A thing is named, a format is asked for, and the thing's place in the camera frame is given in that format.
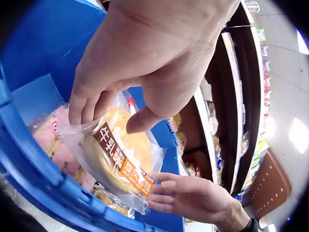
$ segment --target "wrist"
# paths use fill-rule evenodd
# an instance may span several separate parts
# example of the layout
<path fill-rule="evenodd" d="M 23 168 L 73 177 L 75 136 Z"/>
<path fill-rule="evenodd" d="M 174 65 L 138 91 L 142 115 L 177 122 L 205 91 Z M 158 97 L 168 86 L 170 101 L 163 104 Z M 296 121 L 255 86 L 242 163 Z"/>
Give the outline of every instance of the wrist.
<path fill-rule="evenodd" d="M 233 200 L 231 202 L 224 215 L 225 216 L 222 217 L 218 223 L 216 223 L 216 226 L 220 232 L 240 232 L 250 221 L 250 217 L 247 215 L 238 200 Z"/>

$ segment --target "floor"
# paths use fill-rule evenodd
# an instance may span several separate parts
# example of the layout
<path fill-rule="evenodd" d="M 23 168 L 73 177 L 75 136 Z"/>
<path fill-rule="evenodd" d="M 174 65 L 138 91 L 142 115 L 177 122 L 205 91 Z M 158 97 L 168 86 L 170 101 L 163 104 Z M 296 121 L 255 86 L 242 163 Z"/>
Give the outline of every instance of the floor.
<path fill-rule="evenodd" d="M 32 205 L 29 201 L 27 201 L 23 196 L 17 193 L 15 198 L 15 203 L 22 208 L 27 213 L 31 214 L 36 220 L 48 231 L 48 232 L 74 232 L 76 230 L 71 229 L 62 223 L 56 221 L 51 218 L 47 214 L 40 211 L 34 205 Z"/>

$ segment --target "red logo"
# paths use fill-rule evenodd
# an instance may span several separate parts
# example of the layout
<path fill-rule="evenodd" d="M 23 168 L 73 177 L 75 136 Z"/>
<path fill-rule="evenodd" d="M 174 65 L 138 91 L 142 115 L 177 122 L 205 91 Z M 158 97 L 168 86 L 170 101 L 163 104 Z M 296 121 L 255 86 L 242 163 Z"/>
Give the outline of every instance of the red logo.
<path fill-rule="evenodd" d="M 56 135 L 60 138 L 60 140 L 62 141 L 61 137 L 60 137 L 60 133 L 58 131 L 58 122 L 57 120 L 54 120 L 50 123 L 50 126 L 52 127 L 52 129 L 54 130 L 54 132 L 56 133 Z"/>
<path fill-rule="evenodd" d="M 133 107 L 135 107 L 135 101 L 133 100 L 132 97 L 130 97 L 130 98 L 128 99 L 128 107 L 131 108 L 131 105 L 132 105 Z"/>

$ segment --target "pink bread package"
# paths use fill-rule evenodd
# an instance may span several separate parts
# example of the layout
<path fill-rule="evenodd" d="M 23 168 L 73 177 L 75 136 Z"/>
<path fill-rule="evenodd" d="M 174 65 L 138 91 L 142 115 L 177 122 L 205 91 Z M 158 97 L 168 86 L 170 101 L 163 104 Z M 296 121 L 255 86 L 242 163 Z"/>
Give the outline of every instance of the pink bread package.
<path fill-rule="evenodd" d="M 67 173 L 86 190 L 91 191 L 95 179 L 78 163 L 58 133 L 57 117 L 68 118 L 68 113 L 68 108 L 60 106 L 51 115 L 36 119 L 28 128 L 40 147 L 59 169 Z"/>

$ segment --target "tiled ceiling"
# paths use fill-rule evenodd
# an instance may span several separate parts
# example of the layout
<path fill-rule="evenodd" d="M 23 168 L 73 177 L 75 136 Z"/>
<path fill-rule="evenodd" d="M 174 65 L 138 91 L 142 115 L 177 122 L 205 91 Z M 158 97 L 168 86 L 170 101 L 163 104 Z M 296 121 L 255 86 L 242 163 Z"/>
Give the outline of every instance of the tiled ceiling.
<path fill-rule="evenodd" d="M 289 131 L 294 117 L 309 128 L 309 56 L 298 51 L 296 28 L 285 15 L 270 0 L 256 1 L 260 11 L 254 18 L 265 31 L 270 61 L 270 117 L 276 124 L 274 135 L 266 139 L 292 185 L 290 198 L 266 216 L 268 224 L 279 228 L 308 185 L 308 148 L 301 154 Z"/>

